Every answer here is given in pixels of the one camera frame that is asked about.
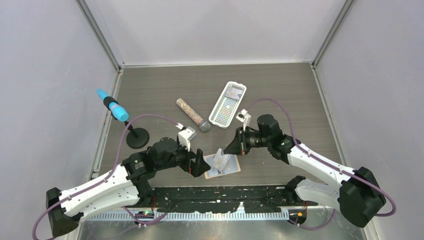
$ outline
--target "blue nozzle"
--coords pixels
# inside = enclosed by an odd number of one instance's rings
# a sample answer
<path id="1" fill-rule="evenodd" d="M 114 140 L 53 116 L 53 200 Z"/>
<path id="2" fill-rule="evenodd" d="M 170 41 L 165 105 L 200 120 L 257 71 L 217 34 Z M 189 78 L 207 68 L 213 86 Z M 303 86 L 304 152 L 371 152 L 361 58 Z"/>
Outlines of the blue nozzle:
<path id="1" fill-rule="evenodd" d="M 109 97 L 109 95 L 101 89 L 97 89 L 97 95 L 102 101 L 106 97 Z M 111 102 L 109 104 L 109 109 L 112 112 L 113 116 L 121 122 L 127 121 L 128 118 L 130 117 L 128 115 L 128 112 L 123 107 L 118 105 L 116 102 Z"/>
<path id="2" fill-rule="evenodd" d="M 109 97 L 109 94 L 107 94 L 105 91 L 103 91 L 102 89 L 97 89 L 97 95 L 98 97 L 103 101 L 106 97 Z"/>

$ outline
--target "black stand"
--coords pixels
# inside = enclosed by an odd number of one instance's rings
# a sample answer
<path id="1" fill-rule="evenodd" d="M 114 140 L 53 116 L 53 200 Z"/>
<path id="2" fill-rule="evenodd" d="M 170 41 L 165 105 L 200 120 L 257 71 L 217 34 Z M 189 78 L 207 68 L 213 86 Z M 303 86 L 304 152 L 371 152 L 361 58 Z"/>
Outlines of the black stand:
<path id="1" fill-rule="evenodd" d="M 141 149 L 149 142 L 149 133 L 146 129 L 137 127 L 133 128 L 132 125 L 128 127 L 129 133 L 126 135 L 126 144 L 132 149 Z"/>

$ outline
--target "patterned cylinder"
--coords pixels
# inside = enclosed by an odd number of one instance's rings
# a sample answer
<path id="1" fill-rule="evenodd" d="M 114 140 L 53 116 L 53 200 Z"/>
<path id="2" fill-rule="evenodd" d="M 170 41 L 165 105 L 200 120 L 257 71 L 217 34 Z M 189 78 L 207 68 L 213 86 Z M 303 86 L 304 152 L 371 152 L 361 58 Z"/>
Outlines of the patterned cylinder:
<path id="1" fill-rule="evenodd" d="M 185 102 L 182 98 L 179 98 L 176 101 L 176 104 L 178 105 L 178 107 L 180 109 L 182 109 L 184 111 L 185 114 L 187 114 L 187 116 L 189 116 L 191 118 L 191 120 L 193 120 L 200 128 L 200 130 L 202 130 L 202 132 L 207 132 L 211 129 L 211 125 L 209 124 L 208 121 L 204 120 L 201 116 L 199 116 L 199 114 L 197 114 L 193 108 L 191 108 L 187 102 Z"/>

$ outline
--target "cylindrical container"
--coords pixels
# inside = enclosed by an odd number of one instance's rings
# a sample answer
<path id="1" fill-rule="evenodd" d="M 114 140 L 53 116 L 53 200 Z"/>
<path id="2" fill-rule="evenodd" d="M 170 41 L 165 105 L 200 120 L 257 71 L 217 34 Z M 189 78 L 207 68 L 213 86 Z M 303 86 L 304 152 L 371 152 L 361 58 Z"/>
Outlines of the cylindrical container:
<path id="1" fill-rule="evenodd" d="M 199 126 L 202 132 L 207 132 L 211 129 L 211 124 L 199 116 L 199 114 L 197 114 L 182 98 L 179 98 L 176 104 Z"/>
<path id="2" fill-rule="evenodd" d="M 97 89 L 97 95 L 98 97 L 103 101 L 105 98 L 109 97 L 109 95 L 101 90 L 101 89 Z M 128 112 L 121 106 L 119 106 L 115 100 L 114 102 L 109 103 L 109 105 L 107 106 L 110 111 L 112 112 L 113 116 L 121 122 L 125 122 L 128 120 L 128 118 L 130 117 L 128 115 Z"/>

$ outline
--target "black motor joint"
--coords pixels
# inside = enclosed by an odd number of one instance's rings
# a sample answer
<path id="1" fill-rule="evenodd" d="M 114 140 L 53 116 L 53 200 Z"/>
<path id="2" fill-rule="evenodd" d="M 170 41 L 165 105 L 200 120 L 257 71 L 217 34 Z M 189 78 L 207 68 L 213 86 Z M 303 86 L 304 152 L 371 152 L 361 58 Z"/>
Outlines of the black motor joint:
<path id="1" fill-rule="evenodd" d="M 237 128 L 234 140 L 224 149 L 224 154 L 247 155 L 252 148 L 267 148 L 274 158 L 288 164 L 287 154 L 295 146 L 293 138 L 283 133 L 271 114 L 259 116 L 256 122 L 259 130 L 248 126 L 245 130 Z"/>

